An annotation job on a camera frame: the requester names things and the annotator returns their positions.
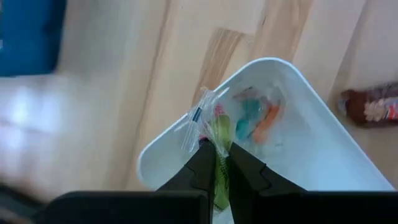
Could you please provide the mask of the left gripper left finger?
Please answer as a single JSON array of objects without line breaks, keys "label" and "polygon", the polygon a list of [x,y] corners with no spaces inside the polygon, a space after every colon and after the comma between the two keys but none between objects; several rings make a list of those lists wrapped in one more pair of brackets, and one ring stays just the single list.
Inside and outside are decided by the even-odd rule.
[{"label": "left gripper left finger", "polygon": [[207,138],[198,143],[197,152],[158,189],[162,193],[160,204],[168,212],[213,213],[216,149]]}]

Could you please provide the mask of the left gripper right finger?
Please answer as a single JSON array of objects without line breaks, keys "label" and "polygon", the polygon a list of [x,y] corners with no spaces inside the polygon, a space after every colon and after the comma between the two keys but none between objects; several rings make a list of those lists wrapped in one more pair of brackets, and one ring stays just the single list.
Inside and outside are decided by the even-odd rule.
[{"label": "left gripper right finger", "polygon": [[235,224],[299,223],[305,189],[236,143],[229,152],[229,203]]}]

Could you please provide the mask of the green gummy clear wrapper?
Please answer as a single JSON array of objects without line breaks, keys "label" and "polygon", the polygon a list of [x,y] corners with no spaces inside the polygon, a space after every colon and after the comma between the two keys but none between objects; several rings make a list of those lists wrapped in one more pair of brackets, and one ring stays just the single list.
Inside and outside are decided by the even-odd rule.
[{"label": "green gummy clear wrapper", "polygon": [[221,213],[229,206],[229,165],[227,157],[233,142],[231,119],[226,114],[214,116],[214,108],[220,103],[220,94],[205,87],[201,89],[198,103],[188,112],[187,131],[181,149],[193,154],[198,141],[209,139],[216,148],[215,192],[213,208]]}]

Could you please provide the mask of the orange gummy clear wrapper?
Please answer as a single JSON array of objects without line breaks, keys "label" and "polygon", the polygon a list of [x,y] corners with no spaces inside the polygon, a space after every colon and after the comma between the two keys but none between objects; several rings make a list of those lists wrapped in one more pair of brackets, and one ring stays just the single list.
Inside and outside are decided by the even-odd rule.
[{"label": "orange gummy clear wrapper", "polygon": [[253,131],[253,140],[257,144],[262,144],[267,139],[267,133],[272,125],[275,123],[280,111],[280,106],[270,106],[265,117],[260,120]]}]

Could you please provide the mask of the chocolate bar brown wrapper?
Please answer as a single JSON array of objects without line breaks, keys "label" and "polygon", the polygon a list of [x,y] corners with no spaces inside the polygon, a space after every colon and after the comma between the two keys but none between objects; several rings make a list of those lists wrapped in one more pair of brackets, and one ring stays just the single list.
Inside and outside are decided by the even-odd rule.
[{"label": "chocolate bar brown wrapper", "polygon": [[338,109],[358,126],[398,126],[398,81],[340,93]]}]

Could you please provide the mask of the white plastic bin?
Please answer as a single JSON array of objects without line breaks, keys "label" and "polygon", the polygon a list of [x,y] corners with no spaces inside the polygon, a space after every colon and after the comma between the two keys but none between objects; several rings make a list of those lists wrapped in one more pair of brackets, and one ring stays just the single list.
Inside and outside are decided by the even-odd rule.
[{"label": "white plastic bin", "polygon": [[[309,82],[291,64],[279,58],[249,62],[214,91],[231,119],[233,142],[294,182],[305,192],[299,204],[304,219],[295,224],[398,224],[398,192],[386,180]],[[249,119],[246,139],[236,137],[236,123],[243,118],[241,102],[258,98],[264,104],[260,119]],[[275,123],[262,144],[253,140],[256,124],[270,106],[280,106]],[[157,136],[137,162],[140,181],[160,194],[146,211],[146,222],[234,223],[231,205],[211,215],[168,212],[161,206],[158,189],[197,152],[181,149],[188,113]]]}]

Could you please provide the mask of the blue plastic bin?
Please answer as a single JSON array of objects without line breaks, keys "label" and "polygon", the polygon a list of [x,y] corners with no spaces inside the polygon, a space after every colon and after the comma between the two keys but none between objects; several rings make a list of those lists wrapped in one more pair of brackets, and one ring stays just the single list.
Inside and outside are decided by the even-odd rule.
[{"label": "blue plastic bin", "polygon": [[0,77],[52,73],[68,0],[0,0]]}]

